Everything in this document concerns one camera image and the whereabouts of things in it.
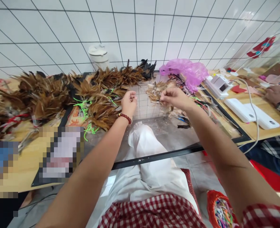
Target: plastic bag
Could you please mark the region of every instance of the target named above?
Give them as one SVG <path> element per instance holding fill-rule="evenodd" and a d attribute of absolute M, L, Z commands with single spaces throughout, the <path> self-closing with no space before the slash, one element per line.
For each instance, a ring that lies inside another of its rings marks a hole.
<path fill-rule="evenodd" d="M 197 87 L 208 77 L 208 71 L 203 63 L 193 63 L 188 59 L 169 60 L 166 65 L 160 67 L 160 74 L 183 74 L 185 85 L 190 92 L 198 91 Z"/>

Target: white pants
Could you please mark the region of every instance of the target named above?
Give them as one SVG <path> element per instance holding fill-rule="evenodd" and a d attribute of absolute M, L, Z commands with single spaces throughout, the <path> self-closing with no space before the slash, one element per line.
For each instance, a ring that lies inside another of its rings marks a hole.
<path fill-rule="evenodd" d="M 133 127 L 128 144 L 131 148 L 124 160 L 167 152 L 156 139 L 152 129 L 142 122 Z M 199 213 L 194 197 L 189 192 L 185 174 L 176 167 L 172 158 L 120 169 L 109 191 L 105 209 L 95 227 L 114 202 L 142 201 L 164 193 L 184 197 Z"/>

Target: white tile wall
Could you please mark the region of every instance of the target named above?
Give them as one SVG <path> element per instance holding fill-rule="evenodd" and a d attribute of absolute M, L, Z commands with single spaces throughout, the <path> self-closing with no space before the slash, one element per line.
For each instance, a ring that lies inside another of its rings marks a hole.
<path fill-rule="evenodd" d="M 0 0 L 0 77 L 93 72 L 87 51 L 100 42 L 110 67 L 187 58 L 213 69 L 279 32 L 280 0 Z M 280 44 L 251 64 L 278 55 Z"/>

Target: bracelet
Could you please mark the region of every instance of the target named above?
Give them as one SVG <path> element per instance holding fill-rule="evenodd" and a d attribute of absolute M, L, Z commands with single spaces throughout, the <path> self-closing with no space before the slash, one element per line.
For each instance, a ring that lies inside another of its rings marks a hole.
<path fill-rule="evenodd" d="M 123 113 L 119 113 L 119 115 L 118 115 L 119 117 L 120 116 L 123 116 L 123 117 L 125 117 L 127 120 L 128 120 L 128 124 L 131 124 L 131 119 L 128 117 L 128 116 L 126 116 L 125 114 L 123 114 Z"/>

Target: red gingham shirt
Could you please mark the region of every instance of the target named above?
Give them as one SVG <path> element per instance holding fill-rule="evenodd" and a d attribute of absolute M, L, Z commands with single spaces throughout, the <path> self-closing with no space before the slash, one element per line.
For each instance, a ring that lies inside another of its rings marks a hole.
<path fill-rule="evenodd" d="M 241 226 L 280 227 L 280 207 L 263 204 L 248 206 L 243 212 Z M 163 194 L 140 202 L 113 203 L 98 227 L 206 226 L 189 201 L 174 194 Z"/>

